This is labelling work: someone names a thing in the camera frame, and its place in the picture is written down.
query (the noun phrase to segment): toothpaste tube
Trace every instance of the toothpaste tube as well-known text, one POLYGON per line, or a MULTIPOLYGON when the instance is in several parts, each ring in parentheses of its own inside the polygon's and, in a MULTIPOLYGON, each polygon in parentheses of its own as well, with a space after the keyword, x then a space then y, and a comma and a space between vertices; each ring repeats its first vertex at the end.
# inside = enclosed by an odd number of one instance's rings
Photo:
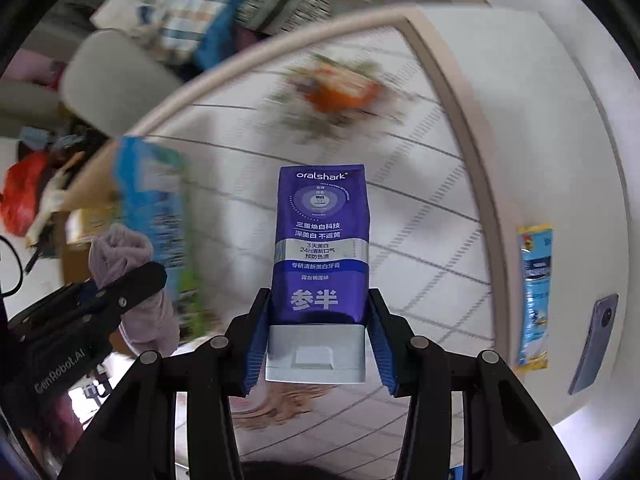
POLYGON ((546 326, 551 286, 551 225, 521 229, 520 252, 524 272, 524 322, 518 369, 542 370, 547 366, 546 326))
POLYGON ((281 168, 275 241, 266 379, 364 382, 364 166, 281 168))

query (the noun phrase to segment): orange object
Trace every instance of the orange object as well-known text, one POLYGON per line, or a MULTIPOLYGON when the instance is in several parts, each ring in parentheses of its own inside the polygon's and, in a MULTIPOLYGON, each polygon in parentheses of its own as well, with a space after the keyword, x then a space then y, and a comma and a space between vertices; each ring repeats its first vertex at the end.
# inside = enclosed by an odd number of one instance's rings
POLYGON ((27 233, 40 205, 40 179, 48 164, 45 152, 33 152, 6 172, 0 212, 4 227, 16 236, 27 233))
POLYGON ((305 99, 324 114, 364 108, 380 94, 379 83, 344 67, 322 63, 311 75, 319 88, 305 99))

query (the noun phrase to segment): black cable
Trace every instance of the black cable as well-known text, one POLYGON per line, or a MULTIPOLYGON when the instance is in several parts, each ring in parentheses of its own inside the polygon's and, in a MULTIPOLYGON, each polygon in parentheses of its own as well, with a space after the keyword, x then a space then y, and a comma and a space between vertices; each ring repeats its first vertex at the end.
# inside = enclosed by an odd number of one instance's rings
POLYGON ((0 240, 2 240, 5 244, 9 246, 9 248, 11 249, 11 252, 15 256, 15 261, 18 263, 18 269, 20 270, 20 279, 18 280, 18 284, 14 286, 14 288, 12 288, 9 292, 0 293, 0 298, 8 298, 9 296, 12 296, 16 292, 18 292, 22 287, 22 282, 24 281, 24 271, 22 270, 22 263, 20 262, 20 256, 18 256, 18 253, 15 251, 15 248, 11 244, 11 242, 2 235, 0 235, 0 240))

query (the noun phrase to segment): plastic bag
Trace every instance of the plastic bag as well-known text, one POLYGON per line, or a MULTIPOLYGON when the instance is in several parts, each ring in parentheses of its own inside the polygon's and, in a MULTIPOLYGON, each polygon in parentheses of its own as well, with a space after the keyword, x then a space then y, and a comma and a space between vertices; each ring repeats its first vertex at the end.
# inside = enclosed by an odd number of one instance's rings
POLYGON ((40 181, 47 165, 45 152, 33 152, 7 170, 0 212, 10 233, 24 236, 36 218, 42 192, 40 181))

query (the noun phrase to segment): white toothpaste cap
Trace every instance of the white toothpaste cap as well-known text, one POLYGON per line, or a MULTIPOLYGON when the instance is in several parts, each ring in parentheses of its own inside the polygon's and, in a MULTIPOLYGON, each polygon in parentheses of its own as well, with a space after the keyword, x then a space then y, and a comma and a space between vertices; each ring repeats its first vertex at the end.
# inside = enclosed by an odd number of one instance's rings
POLYGON ((364 332, 359 324, 271 325, 265 378, 283 383, 363 383, 364 332))

